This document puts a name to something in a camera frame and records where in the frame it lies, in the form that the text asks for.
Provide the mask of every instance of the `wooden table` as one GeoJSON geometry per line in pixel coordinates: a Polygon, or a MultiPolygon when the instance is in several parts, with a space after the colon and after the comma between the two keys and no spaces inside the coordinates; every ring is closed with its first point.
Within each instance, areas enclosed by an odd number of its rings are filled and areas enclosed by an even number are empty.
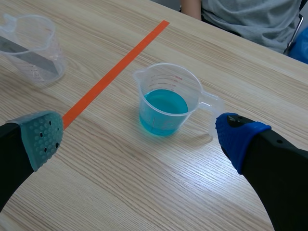
{"type": "Polygon", "coordinates": [[[38,110],[64,114],[160,21],[170,25],[64,132],[58,153],[7,203],[1,231],[273,230],[252,187],[209,142],[203,111],[167,138],[143,130],[132,73],[182,65],[228,111],[308,149],[305,64],[148,0],[4,0],[3,13],[51,18],[68,68],[38,88],[1,57],[0,124],[38,110]]]}

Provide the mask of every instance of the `orange tape strip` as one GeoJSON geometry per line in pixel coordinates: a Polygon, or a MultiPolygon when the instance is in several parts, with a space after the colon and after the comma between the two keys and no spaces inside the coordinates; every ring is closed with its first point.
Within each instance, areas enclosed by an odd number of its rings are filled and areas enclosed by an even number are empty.
{"type": "Polygon", "coordinates": [[[118,62],[97,84],[94,85],[68,112],[62,117],[66,129],[83,110],[114,80],[167,26],[162,21],[137,46],[135,46],[120,62],[118,62]]]}

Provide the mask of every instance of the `teal gripper pad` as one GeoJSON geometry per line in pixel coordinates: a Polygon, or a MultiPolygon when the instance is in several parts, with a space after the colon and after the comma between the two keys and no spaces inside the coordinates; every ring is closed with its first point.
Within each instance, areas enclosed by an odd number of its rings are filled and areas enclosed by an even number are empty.
{"type": "Polygon", "coordinates": [[[7,123],[16,123],[30,164],[37,171],[56,153],[63,135],[63,122],[54,111],[35,112],[7,123]]]}

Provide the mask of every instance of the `empty measuring cup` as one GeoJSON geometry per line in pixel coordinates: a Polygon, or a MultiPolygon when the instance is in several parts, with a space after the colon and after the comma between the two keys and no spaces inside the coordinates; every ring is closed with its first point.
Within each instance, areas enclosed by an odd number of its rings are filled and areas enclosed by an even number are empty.
{"type": "Polygon", "coordinates": [[[197,108],[212,112],[208,134],[216,135],[215,120],[224,112],[223,100],[203,90],[198,78],[174,64],[154,64],[133,74],[139,87],[139,118],[151,133],[177,131],[197,108]]]}
{"type": "Polygon", "coordinates": [[[65,60],[55,37],[53,22],[38,15],[3,16],[0,54],[35,83],[50,83],[63,76],[65,60]]]}

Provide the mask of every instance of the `plastic measuring cup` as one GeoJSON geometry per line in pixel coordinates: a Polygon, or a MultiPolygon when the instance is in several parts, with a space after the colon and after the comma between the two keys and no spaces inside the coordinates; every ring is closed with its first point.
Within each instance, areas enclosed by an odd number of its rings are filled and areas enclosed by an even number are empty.
{"type": "Polygon", "coordinates": [[[175,64],[154,64],[133,74],[139,87],[139,118],[151,133],[166,136],[177,131],[197,109],[212,112],[208,134],[216,136],[216,118],[224,102],[203,90],[198,78],[175,64]]]}
{"type": "Polygon", "coordinates": [[[35,83],[50,83],[63,76],[65,60],[53,22],[39,15],[3,16],[0,54],[35,83]]]}

